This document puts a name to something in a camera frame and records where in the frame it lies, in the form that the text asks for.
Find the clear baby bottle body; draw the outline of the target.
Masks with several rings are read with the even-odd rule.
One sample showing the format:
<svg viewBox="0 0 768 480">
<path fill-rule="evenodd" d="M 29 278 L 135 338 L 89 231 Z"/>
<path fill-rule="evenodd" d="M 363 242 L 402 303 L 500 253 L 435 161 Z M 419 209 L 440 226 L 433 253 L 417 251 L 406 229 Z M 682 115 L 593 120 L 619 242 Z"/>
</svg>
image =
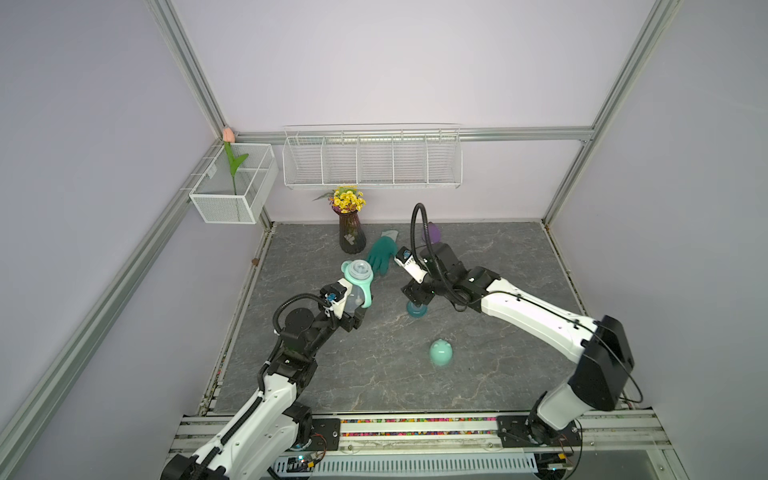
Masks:
<svg viewBox="0 0 768 480">
<path fill-rule="evenodd" d="M 341 266 L 344 279 L 352 284 L 346 305 L 362 305 L 369 308 L 372 304 L 371 284 L 374 273 L 365 260 L 345 261 Z"/>
</svg>

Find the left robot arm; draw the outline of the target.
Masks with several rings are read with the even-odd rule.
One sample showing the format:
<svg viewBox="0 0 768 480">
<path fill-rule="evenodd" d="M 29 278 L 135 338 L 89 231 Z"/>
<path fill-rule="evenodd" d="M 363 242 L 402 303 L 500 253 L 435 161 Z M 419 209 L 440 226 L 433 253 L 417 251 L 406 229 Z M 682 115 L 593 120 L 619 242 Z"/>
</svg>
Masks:
<svg viewBox="0 0 768 480">
<path fill-rule="evenodd" d="M 339 329 L 361 326 L 366 309 L 349 310 L 320 299 L 319 311 L 300 307 L 273 319 L 279 340 L 259 370 L 257 390 L 225 427 L 194 454 L 173 456 L 163 479 L 259 479 L 285 451 L 312 435 L 311 408 L 298 402 L 317 370 L 319 349 Z"/>
</svg>

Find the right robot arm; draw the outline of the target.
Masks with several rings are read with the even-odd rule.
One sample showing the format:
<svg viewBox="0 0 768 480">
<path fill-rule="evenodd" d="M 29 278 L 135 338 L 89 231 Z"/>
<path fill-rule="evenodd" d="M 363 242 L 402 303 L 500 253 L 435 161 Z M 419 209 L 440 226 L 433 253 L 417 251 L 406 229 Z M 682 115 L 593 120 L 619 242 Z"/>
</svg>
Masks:
<svg viewBox="0 0 768 480">
<path fill-rule="evenodd" d="M 575 364 L 570 377 L 542 394 L 523 423 L 523 432 L 543 445 L 576 426 L 592 410 L 612 411 L 634 369 L 623 325 L 605 316 L 595 320 L 559 308 L 513 285 L 485 267 L 467 269 L 450 246 L 437 243 L 419 254 L 402 247 L 395 262 L 411 277 L 402 288 L 416 306 L 442 296 L 505 321 L 544 341 Z"/>
</svg>

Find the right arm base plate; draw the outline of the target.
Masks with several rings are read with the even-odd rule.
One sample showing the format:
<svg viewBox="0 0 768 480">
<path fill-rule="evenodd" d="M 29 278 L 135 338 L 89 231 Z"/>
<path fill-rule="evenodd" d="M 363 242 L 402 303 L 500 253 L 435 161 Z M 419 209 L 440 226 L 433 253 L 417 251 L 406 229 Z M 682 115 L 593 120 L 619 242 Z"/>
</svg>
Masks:
<svg viewBox="0 0 768 480">
<path fill-rule="evenodd" d="M 563 430 L 555 430 L 537 418 L 522 414 L 499 415 L 496 423 L 497 436 L 505 448 L 578 447 L 582 444 L 580 428 L 574 421 Z"/>
</svg>

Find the teal bottle collar with nipple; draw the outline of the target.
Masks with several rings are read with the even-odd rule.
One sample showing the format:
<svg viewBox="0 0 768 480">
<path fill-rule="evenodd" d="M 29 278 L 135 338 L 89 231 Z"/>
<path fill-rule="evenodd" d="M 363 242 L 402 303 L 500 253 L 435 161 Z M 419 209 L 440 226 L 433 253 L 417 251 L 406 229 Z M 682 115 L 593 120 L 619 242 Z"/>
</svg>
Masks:
<svg viewBox="0 0 768 480">
<path fill-rule="evenodd" d="M 406 311 L 408 315 L 413 318 L 422 318 L 427 314 L 428 306 L 425 304 L 416 304 L 409 301 L 406 304 Z"/>
</svg>

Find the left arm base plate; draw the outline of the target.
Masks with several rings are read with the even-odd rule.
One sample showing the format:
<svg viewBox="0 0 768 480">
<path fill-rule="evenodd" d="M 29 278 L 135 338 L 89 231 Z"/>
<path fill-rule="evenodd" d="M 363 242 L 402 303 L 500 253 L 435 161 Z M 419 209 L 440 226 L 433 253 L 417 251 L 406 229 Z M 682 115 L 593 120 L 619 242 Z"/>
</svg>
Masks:
<svg viewBox="0 0 768 480">
<path fill-rule="evenodd" d="M 302 420 L 291 451 L 337 451 L 341 440 L 341 420 L 336 417 Z"/>
</svg>

